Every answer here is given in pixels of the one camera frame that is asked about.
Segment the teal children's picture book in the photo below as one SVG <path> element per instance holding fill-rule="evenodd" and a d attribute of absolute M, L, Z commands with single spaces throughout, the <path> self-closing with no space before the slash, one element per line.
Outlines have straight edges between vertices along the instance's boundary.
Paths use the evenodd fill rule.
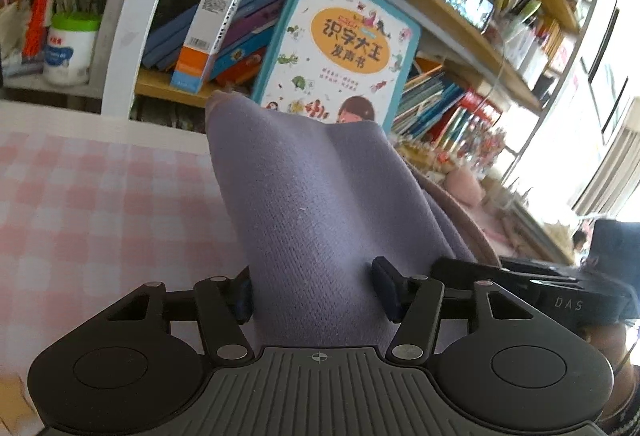
<path fill-rule="evenodd" d="M 252 98 L 262 108 L 388 131 L 420 34 L 385 0 L 286 0 Z"/>

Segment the white green-lid jar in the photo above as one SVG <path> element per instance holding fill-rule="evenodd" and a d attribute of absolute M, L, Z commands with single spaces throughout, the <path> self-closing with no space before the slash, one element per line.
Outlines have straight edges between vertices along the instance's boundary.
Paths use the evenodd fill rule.
<path fill-rule="evenodd" d="M 83 12 L 53 15 L 44 48 L 44 80 L 56 86 L 89 82 L 101 20 L 101 15 Z"/>

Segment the purple and pink sweater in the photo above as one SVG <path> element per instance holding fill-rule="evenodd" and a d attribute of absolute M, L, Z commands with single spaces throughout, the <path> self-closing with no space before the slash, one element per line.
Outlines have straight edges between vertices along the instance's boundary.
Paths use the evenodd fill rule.
<path fill-rule="evenodd" d="M 405 276 L 443 257 L 498 264 L 465 209 L 373 122 L 323 124 L 218 92 L 206 135 L 250 268 L 260 345 L 390 344 L 395 329 L 370 278 L 378 256 Z"/>

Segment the pink checkered table mat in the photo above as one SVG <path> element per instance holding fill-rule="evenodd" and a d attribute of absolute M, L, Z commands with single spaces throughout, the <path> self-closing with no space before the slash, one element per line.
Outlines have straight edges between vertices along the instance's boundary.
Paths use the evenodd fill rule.
<path fill-rule="evenodd" d="M 500 256 L 485 214 L 457 203 Z M 21 384 L 41 349 L 144 282 L 183 289 L 243 267 L 210 155 L 2 136 L 3 384 Z"/>

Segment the pink plush toy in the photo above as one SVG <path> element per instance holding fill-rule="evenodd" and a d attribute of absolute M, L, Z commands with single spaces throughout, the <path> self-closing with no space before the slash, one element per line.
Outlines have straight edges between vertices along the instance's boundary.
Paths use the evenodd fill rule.
<path fill-rule="evenodd" d="M 442 187 L 460 203 L 475 208 L 482 203 L 485 190 L 468 167 L 456 167 L 442 181 Z"/>

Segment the white orange carton box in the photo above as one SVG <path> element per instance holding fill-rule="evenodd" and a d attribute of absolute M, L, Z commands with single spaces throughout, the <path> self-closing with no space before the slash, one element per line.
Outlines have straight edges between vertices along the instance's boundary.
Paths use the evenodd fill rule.
<path fill-rule="evenodd" d="M 190 94 L 201 91 L 241 2 L 201 0 L 171 76 L 173 88 Z"/>

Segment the red thick book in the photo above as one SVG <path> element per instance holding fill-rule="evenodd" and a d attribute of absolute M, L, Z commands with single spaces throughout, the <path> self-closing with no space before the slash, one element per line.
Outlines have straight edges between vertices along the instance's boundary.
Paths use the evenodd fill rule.
<path fill-rule="evenodd" d="M 502 111 L 484 97 L 473 90 L 467 90 L 460 100 L 460 106 L 470 111 L 474 117 L 480 118 L 491 125 L 495 125 L 502 115 Z"/>

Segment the red hanging tassel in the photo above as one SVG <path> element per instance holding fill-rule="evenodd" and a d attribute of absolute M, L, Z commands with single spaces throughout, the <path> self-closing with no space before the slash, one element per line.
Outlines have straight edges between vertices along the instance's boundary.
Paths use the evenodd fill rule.
<path fill-rule="evenodd" d="M 28 24 L 23 48 L 23 56 L 27 59 L 35 58 L 41 51 L 47 5 L 48 0 L 34 0 L 32 4 L 32 17 Z"/>

